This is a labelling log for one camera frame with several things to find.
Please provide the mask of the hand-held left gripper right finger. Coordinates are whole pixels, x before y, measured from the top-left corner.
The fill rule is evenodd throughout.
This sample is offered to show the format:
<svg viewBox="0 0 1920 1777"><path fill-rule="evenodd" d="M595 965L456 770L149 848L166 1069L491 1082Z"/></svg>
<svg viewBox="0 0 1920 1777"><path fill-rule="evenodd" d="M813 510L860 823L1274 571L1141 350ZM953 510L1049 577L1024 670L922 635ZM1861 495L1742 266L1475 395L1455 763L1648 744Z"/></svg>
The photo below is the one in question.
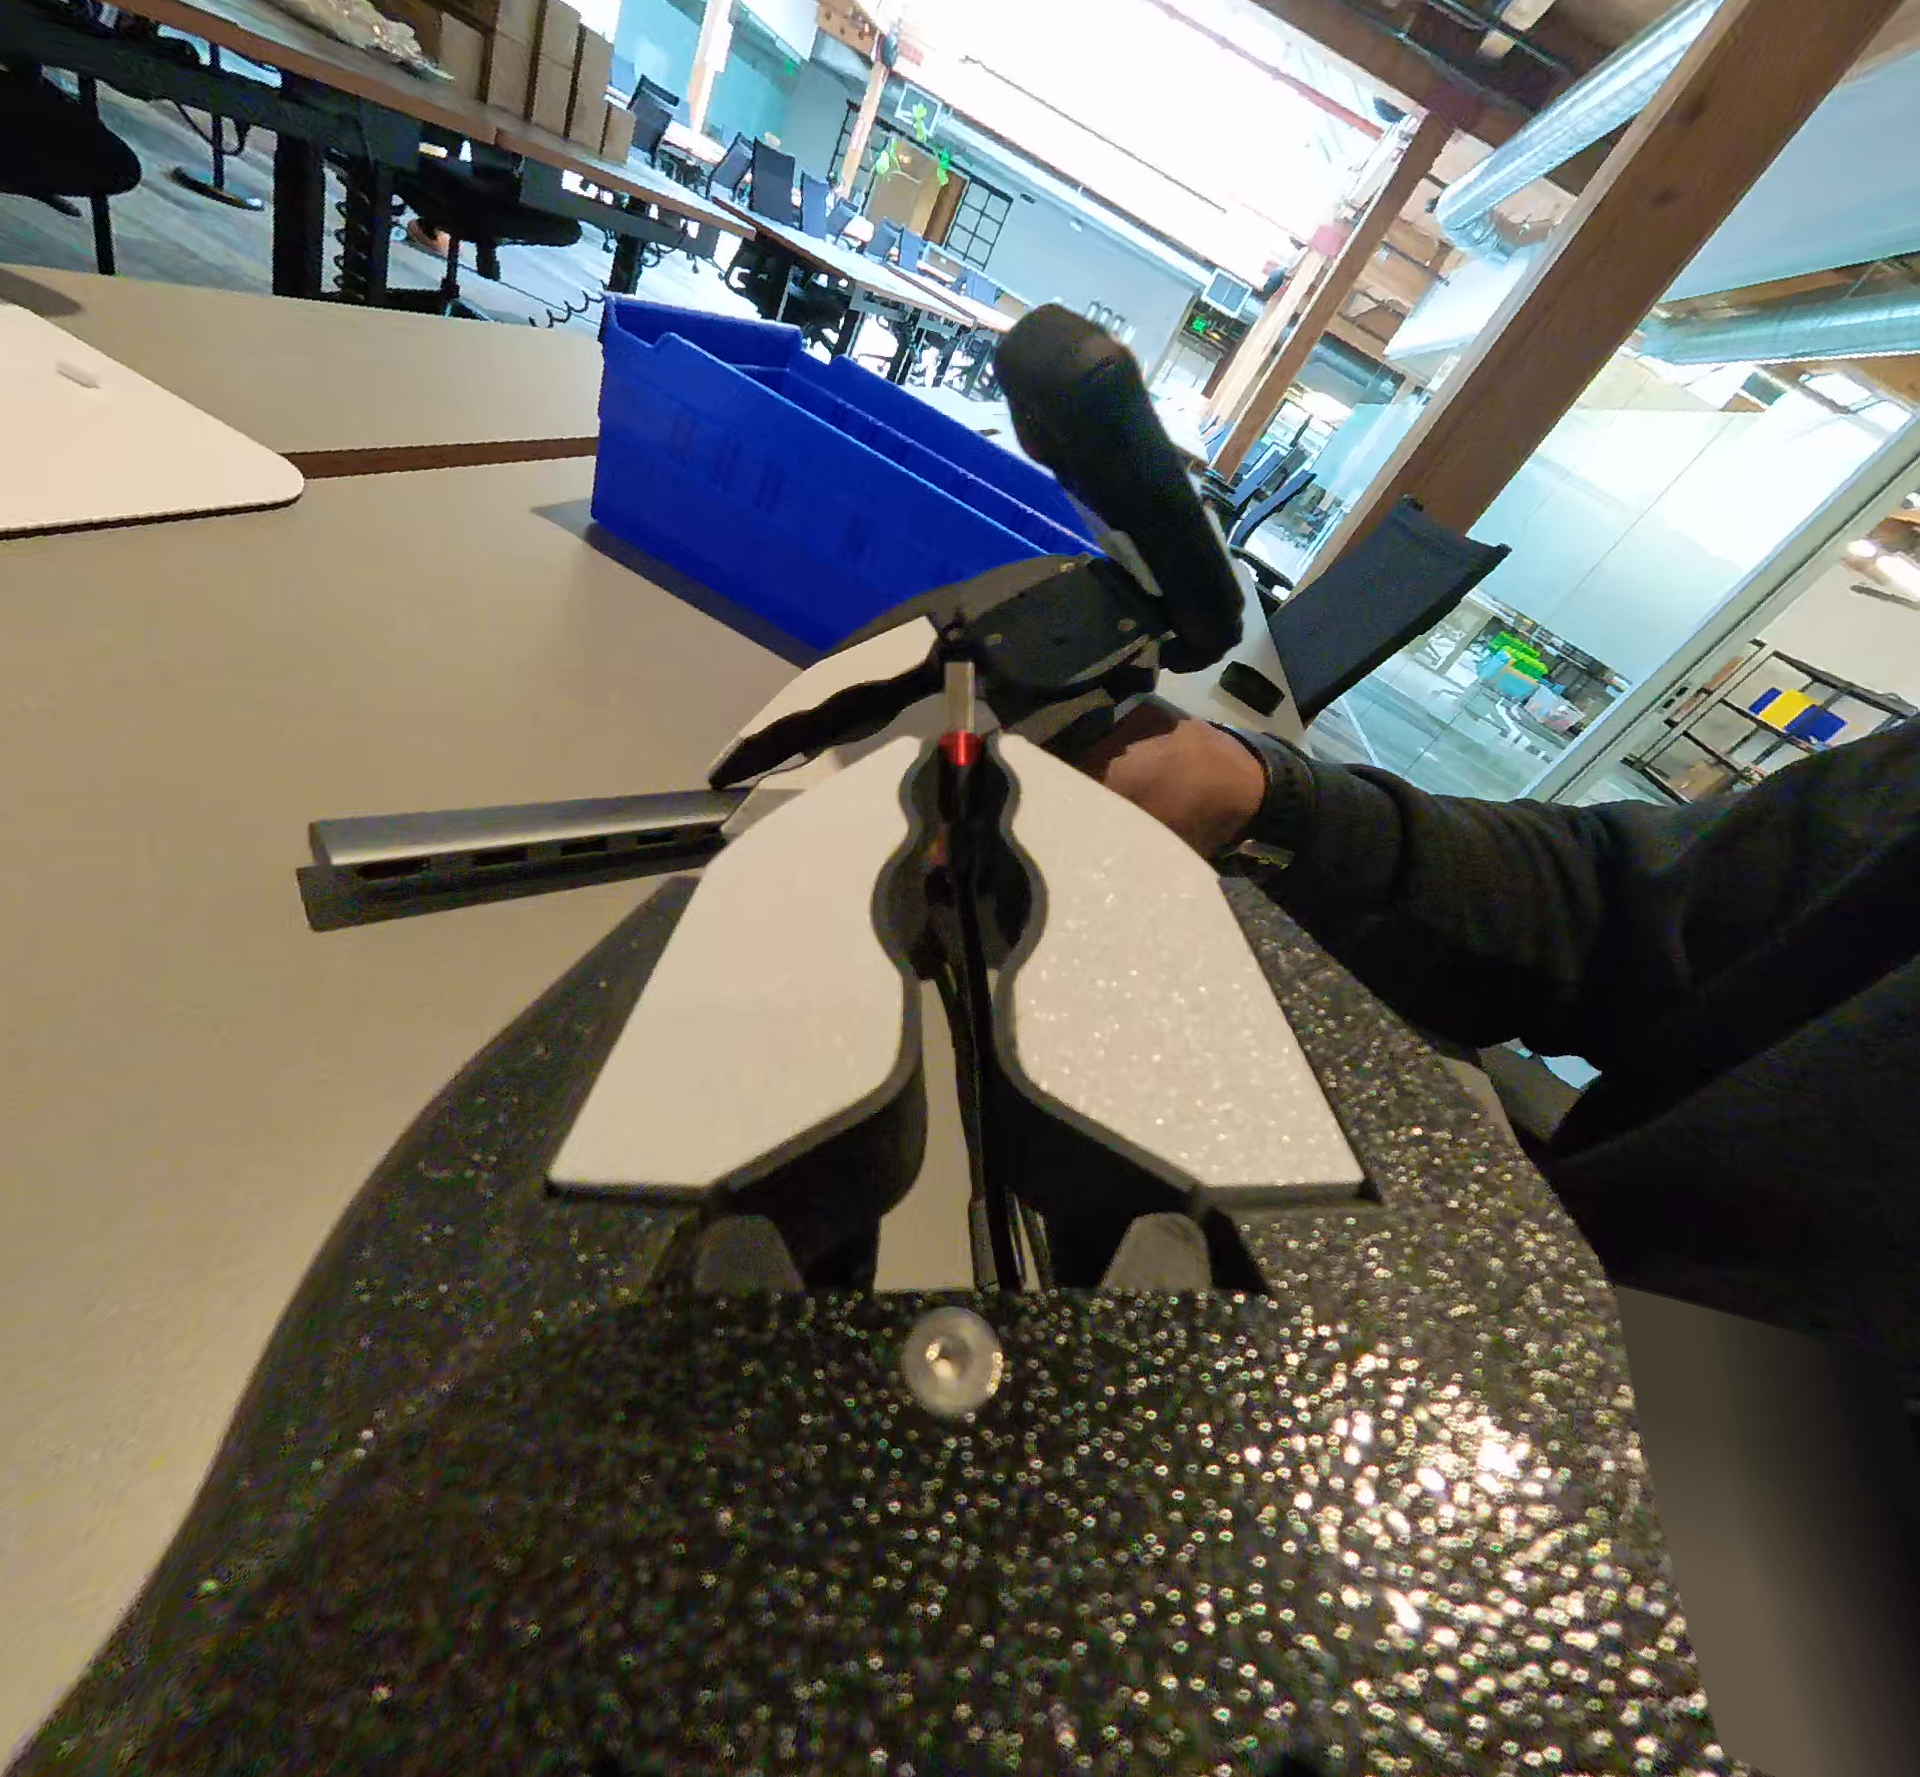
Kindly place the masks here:
<svg viewBox="0 0 1920 1777"><path fill-rule="evenodd" d="M1139 1219L1370 1198L1214 870L1083 770L986 742L980 956L988 1154L1044 1235L1044 1281L1101 1285Z"/></svg>

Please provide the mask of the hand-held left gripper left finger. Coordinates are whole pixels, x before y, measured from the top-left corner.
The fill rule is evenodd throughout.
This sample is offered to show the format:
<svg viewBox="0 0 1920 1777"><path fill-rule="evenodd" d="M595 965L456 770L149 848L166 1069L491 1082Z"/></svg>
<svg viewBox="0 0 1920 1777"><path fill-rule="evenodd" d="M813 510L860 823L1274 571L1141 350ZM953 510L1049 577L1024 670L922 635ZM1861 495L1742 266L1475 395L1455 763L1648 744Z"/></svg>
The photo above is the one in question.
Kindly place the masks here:
<svg viewBox="0 0 1920 1777"><path fill-rule="evenodd" d="M555 1196L769 1219L867 1285L926 1148L919 866L926 740L773 798L726 844L548 1167Z"/></svg>

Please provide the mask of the black usb cable red plug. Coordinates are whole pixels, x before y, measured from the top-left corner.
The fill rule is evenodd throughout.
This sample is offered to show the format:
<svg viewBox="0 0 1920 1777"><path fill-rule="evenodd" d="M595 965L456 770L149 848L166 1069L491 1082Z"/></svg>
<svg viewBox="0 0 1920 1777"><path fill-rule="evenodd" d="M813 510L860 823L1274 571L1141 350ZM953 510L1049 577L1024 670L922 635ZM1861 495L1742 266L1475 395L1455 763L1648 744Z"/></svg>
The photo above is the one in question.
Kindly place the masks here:
<svg viewBox="0 0 1920 1777"><path fill-rule="evenodd" d="M954 1057L973 1281L988 1292L1050 1285L1036 1191L1040 1115L1014 1066L1013 974L1037 925L1036 879L1009 838L1014 794L986 734L976 667L947 659L926 847L926 956Z"/></svg>

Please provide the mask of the blue plastic bin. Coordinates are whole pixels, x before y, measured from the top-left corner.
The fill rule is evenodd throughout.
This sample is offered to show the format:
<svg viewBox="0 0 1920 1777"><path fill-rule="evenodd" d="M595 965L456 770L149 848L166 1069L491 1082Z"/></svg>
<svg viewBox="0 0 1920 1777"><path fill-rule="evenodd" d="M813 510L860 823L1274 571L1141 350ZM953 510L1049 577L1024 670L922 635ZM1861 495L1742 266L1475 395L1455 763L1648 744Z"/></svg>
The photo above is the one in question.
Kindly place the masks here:
<svg viewBox="0 0 1920 1777"><path fill-rule="evenodd" d="M788 324L612 296L599 345L595 524L810 652L1098 548L1046 469Z"/></svg>

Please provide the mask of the grey usb hub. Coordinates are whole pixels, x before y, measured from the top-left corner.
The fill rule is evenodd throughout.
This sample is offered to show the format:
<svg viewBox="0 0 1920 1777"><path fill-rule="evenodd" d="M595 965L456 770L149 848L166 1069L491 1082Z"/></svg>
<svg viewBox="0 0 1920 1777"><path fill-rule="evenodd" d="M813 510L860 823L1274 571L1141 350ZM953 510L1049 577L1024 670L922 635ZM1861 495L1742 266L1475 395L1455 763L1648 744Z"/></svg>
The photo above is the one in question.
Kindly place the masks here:
<svg viewBox="0 0 1920 1777"><path fill-rule="evenodd" d="M543 894L704 866L747 791L359 814L308 829L312 870L342 896L413 901Z"/></svg>

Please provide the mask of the person's right forearm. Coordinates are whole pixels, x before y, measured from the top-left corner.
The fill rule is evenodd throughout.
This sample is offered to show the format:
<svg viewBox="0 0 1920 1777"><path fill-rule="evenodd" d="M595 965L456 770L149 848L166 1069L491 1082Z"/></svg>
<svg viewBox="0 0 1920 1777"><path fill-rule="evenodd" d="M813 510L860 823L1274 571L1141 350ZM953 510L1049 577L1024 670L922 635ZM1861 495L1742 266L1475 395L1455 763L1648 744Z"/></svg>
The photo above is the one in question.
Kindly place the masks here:
<svg viewBox="0 0 1920 1777"><path fill-rule="evenodd" d="M1274 901L1410 1023L1630 1126L1916 967L1916 721L1694 804L1484 803L1251 738Z"/></svg>

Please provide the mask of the person's right hand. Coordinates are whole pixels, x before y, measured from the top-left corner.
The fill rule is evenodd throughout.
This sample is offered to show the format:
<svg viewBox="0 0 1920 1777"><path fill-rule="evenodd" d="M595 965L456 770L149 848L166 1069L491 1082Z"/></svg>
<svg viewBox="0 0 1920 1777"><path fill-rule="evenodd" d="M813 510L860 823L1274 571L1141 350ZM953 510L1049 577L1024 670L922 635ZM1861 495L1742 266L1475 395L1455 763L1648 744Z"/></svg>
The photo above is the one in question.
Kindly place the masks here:
<svg viewBox="0 0 1920 1777"><path fill-rule="evenodd" d="M1080 752L1078 768L1207 858L1227 856L1253 835L1270 794L1255 750L1158 698L1128 709Z"/></svg>

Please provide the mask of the black office chair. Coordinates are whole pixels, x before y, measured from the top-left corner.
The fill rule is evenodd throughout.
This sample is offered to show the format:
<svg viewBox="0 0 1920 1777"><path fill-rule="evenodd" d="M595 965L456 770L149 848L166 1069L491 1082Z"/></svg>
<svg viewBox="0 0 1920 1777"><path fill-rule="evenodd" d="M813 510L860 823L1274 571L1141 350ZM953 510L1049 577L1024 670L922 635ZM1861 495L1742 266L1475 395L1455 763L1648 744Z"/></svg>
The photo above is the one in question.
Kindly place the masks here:
<svg viewBox="0 0 1920 1777"><path fill-rule="evenodd" d="M1424 639L1508 555L1402 498L1320 578L1284 594L1266 633L1299 726Z"/></svg>

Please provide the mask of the long wooden desk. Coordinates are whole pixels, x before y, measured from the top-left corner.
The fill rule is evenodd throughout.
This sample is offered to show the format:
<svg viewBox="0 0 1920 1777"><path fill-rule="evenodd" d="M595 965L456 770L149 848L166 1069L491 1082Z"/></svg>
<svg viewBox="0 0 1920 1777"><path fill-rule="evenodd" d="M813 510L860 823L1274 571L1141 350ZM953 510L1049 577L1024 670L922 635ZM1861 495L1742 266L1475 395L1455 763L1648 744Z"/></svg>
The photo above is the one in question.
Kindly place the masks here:
<svg viewBox="0 0 1920 1777"><path fill-rule="evenodd" d="M6 0L6 56L271 133L277 296L424 305L389 289L393 205L398 176L445 141L498 150L516 202L612 236L617 289L692 227L747 236L685 184L591 158L271 0Z"/></svg>

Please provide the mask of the row of cardboard boxes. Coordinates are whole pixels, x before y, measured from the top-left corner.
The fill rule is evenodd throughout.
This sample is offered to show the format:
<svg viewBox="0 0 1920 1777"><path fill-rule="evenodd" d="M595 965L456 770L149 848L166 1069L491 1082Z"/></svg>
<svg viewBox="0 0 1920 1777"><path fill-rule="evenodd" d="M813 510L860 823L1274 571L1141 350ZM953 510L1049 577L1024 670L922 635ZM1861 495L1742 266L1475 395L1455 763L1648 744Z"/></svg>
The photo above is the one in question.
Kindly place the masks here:
<svg viewBox="0 0 1920 1777"><path fill-rule="evenodd" d="M568 141L590 158L625 162L633 118L611 101L611 40L563 0L364 0L403 26L456 95Z"/></svg>

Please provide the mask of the white desk mat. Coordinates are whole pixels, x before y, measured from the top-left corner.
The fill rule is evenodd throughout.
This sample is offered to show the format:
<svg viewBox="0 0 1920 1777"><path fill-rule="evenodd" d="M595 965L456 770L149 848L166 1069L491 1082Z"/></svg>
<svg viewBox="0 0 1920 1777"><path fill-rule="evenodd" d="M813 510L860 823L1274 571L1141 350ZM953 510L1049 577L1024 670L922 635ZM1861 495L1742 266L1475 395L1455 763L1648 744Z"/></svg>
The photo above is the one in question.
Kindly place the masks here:
<svg viewBox="0 0 1920 1777"><path fill-rule="evenodd" d="M302 469L29 309L2 309L2 537L282 511Z"/></svg>

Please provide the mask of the silver air duct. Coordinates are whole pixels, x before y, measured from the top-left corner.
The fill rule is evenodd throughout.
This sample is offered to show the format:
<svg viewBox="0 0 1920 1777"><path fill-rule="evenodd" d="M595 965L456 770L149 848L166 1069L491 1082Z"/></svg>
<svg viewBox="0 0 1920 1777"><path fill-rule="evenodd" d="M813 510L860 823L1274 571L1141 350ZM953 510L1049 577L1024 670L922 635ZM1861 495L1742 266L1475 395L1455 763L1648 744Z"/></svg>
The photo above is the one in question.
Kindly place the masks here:
<svg viewBox="0 0 1920 1777"><path fill-rule="evenodd" d="M1433 209L1443 240L1472 255L1510 250L1501 205L1641 118L1725 4L1680 0L1447 184Z"/></svg>

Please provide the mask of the wooden support post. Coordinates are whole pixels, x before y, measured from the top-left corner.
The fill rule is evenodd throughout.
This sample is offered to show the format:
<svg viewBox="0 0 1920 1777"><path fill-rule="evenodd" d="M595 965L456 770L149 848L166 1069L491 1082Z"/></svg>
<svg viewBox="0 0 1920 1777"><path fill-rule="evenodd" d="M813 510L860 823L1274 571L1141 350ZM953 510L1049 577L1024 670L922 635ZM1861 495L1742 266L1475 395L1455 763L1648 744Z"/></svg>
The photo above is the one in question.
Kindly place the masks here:
<svg viewBox="0 0 1920 1777"><path fill-rule="evenodd" d="M1581 192L1523 292L1325 537L1302 586L1398 498L1463 533L1550 438L1903 0L1728 0Z"/></svg>

